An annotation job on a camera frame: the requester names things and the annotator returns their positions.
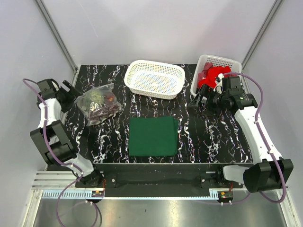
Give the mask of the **clear zip top bag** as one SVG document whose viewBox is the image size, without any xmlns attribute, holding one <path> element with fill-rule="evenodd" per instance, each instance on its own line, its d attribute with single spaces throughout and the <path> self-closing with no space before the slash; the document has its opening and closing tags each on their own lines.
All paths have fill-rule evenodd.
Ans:
<svg viewBox="0 0 303 227">
<path fill-rule="evenodd" d="M 122 105 L 113 93 L 114 84 L 94 87 L 74 101 L 87 120 L 87 126 L 98 125 L 122 111 Z"/>
</svg>

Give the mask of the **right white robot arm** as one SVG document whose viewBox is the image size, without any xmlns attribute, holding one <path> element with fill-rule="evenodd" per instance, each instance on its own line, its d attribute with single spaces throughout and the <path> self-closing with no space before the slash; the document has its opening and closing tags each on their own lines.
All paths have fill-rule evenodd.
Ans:
<svg viewBox="0 0 303 227">
<path fill-rule="evenodd" d="M 259 114 L 263 103 L 244 92 L 240 73 L 220 74 L 216 82 L 214 88 L 202 85 L 190 105 L 203 107 L 202 114 L 210 117 L 229 110 L 245 135 L 253 159 L 251 167 L 224 166 L 223 171 L 215 175 L 216 184 L 223 188 L 234 181 L 252 193 L 286 189 L 294 165 L 290 159 L 284 159 L 272 143 Z"/>
</svg>

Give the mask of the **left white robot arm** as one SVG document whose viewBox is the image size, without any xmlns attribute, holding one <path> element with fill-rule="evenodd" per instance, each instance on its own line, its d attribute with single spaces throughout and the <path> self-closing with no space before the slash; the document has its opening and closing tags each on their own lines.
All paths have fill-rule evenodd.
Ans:
<svg viewBox="0 0 303 227">
<path fill-rule="evenodd" d="M 71 109 L 81 93 L 68 81 L 64 80 L 63 84 L 65 87 L 54 79 L 36 83 L 39 88 L 35 91 L 36 104 L 41 111 L 41 118 L 37 129 L 30 132 L 30 137 L 49 166 L 66 167 L 82 184 L 98 187 L 102 184 L 102 174 L 90 160 L 79 153 L 75 140 L 68 135 L 60 119 L 61 114 Z"/>
</svg>

